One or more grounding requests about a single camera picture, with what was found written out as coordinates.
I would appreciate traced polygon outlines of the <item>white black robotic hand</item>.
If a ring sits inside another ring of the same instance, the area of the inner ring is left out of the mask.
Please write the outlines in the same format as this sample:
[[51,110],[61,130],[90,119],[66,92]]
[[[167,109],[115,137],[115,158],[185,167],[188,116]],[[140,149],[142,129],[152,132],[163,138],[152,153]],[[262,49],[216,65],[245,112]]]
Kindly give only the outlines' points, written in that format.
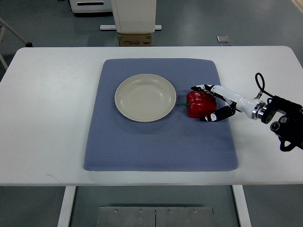
[[261,119],[266,110],[266,103],[260,99],[246,99],[235,92],[219,85],[198,85],[191,87],[194,91],[205,91],[227,103],[226,106],[217,109],[214,113],[200,118],[205,122],[218,122],[227,119],[236,111],[245,113],[250,119]]

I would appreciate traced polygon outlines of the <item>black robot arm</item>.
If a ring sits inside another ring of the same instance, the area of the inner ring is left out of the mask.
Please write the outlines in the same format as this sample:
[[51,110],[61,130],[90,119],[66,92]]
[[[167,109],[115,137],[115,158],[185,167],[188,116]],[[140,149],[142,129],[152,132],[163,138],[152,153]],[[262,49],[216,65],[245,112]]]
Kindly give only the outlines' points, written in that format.
[[273,96],[253,109],[252,118],[270,123],[270,130],[278,136],[280,150],[303,148],[303,107],[284,98]]

